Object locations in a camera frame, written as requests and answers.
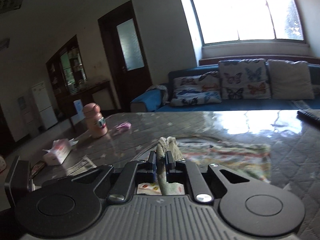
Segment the colourful striped baby garment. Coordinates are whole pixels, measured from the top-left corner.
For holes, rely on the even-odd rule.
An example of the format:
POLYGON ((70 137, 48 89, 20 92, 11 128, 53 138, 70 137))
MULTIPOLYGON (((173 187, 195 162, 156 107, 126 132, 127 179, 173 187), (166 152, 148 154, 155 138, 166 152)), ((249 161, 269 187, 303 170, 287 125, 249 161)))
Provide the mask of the colourful striped baby garment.
POLYGON ((164 154, 167 150, 171 151, 174 160, 190 160, 199 168, 215 163, 266 183, 271 180, 271 146, 268 144, 246 144, 204 137, 161 137, 148 151, 156 152, 160 171, 153 183, 138 185, 138 194, 184 194, 182 184, 165 181, 164 154))

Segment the white small refrigerator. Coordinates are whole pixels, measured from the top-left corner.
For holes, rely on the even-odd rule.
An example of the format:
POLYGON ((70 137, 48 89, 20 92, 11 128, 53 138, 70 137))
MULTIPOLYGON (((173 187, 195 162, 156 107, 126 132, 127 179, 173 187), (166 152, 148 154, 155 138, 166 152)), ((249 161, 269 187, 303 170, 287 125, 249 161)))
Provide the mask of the white small refrigerator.
POLYGON ((44 82, 31 87, 31 92, 45 130, 58 123, 44 82))

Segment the black remote control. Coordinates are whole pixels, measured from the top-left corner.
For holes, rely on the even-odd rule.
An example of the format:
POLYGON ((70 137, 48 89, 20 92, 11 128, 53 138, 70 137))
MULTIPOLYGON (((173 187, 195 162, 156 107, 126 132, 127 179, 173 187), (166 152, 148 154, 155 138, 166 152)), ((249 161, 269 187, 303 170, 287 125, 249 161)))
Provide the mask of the black remote control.
POLYGON ((308 111, 305 111, 305 110, 298 110, 297 111, 297 117, 300 119, 300 120, 303 120, 313 126, 316 126, 316 127, 319 127, 320 126, 320 118, 317 117, 316 115, 308 112, 308 111))

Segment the plain beige cushion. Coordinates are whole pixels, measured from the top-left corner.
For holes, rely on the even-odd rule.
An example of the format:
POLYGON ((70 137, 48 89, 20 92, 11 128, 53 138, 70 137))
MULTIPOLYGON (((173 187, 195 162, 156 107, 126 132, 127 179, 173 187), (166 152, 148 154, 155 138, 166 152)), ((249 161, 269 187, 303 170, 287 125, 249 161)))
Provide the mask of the plain beige cushion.
POLYGON ((306 61, 268 60, 272 98, 313 100, 310 70, 306 61))

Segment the blue grey cloth on sofa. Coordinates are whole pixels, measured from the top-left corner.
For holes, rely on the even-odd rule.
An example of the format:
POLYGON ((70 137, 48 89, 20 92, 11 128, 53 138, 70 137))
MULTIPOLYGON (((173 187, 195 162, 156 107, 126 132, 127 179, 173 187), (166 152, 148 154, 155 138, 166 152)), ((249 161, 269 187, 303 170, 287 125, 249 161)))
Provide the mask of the blue grey cloth on sofa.
POLYGON ((169 99, 167 84, 152 85, 146 92, 131 101, 131 112, 155 112, 169 99))

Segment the large bright window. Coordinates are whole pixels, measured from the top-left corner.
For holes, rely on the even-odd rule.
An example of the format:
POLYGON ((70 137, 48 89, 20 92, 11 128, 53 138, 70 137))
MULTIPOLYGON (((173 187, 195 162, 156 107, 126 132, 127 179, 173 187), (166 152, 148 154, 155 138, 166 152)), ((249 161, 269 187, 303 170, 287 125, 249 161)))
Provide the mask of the large bright window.
POLYGON ((204 44, 303 41, 295 0, 192 0, 204 44))

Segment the dark wooden glass door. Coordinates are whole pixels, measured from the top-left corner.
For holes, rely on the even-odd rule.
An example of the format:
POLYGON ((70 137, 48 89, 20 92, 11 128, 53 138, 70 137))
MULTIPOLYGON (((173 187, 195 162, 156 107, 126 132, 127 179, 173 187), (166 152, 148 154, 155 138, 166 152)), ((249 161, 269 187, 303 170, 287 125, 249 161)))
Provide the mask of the dark wooden glass door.
POLYGON ((132 1, 98 20, 101 39, 121 109, 152 85, 132 1))

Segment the dark wooden display cabinet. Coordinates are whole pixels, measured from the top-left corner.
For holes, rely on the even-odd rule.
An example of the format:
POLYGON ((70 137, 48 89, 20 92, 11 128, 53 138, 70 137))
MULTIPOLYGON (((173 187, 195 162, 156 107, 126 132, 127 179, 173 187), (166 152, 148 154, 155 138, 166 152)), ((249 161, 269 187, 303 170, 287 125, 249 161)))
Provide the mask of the dark wooden display cabinet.
POLYGON ((116 113, 118 106, 112 92, 111 80, 104 76, 87 77, 82 63, 77 36, 73 36, 46 63, 50 84, 57 102, 60 117, 68 120, 72 127, 72 117, 77 114, 74 102, 83 105, 94 101, 93 95, 108 91, 113 109, 103 113, 116 113))

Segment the lying butterfly print cushion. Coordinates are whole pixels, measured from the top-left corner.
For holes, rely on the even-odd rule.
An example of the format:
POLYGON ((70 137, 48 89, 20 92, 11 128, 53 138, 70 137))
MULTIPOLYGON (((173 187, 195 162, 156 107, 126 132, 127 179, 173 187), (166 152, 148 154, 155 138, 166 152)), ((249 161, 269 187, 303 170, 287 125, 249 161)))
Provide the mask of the lying butterfly print cushion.
POLYGON ((171 106, 182 107, 222 102, 218 71, 177 77, 173 80, 173 85, 171 106))

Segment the small pink hair clip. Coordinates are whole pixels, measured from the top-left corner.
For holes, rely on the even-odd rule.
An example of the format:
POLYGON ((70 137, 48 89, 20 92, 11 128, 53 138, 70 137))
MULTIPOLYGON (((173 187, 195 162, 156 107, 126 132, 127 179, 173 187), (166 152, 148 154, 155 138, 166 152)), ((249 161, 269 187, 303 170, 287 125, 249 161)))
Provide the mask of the small pink hair clip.
POLYGON ((116 130, 118 132, 124 132, 124 131, 128 131, 130 128, 131 128, 131 123, 130 122, 124 122, 122 124, 119 124, 117 127, 116 127, 116 130))

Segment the dark blue sofa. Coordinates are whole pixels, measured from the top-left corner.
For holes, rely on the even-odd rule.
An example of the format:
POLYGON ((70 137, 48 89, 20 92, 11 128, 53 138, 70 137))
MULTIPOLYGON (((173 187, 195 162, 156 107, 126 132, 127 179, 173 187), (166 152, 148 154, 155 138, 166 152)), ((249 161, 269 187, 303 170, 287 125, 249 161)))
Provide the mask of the dark blue sofa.
POLYGON ((319 108, 319 65, 306 61, 223 60, 177 70, 131 101, 133 112, 319 108))

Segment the pink cartoon thermos bottle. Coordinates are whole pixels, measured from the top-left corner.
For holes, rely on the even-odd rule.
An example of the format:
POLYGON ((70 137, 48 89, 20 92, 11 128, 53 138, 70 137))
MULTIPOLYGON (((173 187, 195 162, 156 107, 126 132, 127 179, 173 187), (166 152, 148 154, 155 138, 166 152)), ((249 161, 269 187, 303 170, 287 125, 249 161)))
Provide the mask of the pink cartoon thermos bottle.
POLYGON ((83 109, 87 128, 93 138, 100 138, 108 132, 106 121, 96 103, 86 104, 83 109))

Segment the upright butterfly print cushion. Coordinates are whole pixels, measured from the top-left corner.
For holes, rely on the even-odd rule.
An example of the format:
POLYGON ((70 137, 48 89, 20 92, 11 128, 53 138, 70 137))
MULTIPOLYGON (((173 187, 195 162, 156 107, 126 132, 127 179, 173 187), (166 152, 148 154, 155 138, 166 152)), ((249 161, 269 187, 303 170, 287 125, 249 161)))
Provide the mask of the upright butterfly print cushion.
POLYGON ((219 74, 223 100, 271 98, 265 59, 223 60, 219 74))

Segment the grey quilted star tablecloth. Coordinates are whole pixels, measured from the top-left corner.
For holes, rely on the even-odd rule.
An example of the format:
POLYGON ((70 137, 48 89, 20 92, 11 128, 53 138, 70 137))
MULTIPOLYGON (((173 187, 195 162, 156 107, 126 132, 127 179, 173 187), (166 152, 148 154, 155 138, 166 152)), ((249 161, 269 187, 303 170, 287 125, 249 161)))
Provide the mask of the grey quilted star tablecloth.
POLYGON ((131 123, 122 134, 92 139, 78 137, 76 148, 61 166, 47 167, 34 179, 36 185, 63 177, 83 157, 95 165, 123 167, 145 156, 160 137, 268 144, 271 169, 268 180, 299 196, 306 208, 299 230, 301 239, 319 239, 319 130, 297 118, 294 110, 119 113, 106 119, 114 128, 131 123))

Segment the tissue pack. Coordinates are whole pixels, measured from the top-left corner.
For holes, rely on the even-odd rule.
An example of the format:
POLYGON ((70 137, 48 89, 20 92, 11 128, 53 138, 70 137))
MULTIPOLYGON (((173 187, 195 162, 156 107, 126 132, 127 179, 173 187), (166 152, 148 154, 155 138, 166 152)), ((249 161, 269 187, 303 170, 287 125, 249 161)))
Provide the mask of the tissue pack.
POLYGON ((43 149, 46 152, 43 156, 43 161, 48 166, 61 165, 68 157, 72 147, 78 143, 78 140, 59 139, 54 140, 52 148, 49 150, 43 149))

